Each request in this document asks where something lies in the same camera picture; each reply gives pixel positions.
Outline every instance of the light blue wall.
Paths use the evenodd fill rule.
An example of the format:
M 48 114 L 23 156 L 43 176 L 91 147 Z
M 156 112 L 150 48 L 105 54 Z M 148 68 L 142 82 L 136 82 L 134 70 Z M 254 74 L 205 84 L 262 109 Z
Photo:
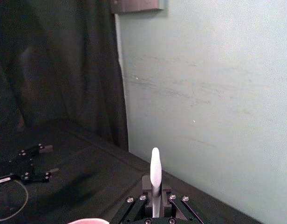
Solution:
M 287 1 L 166 7 L 119 16 L 130 151 L 287 224 Z

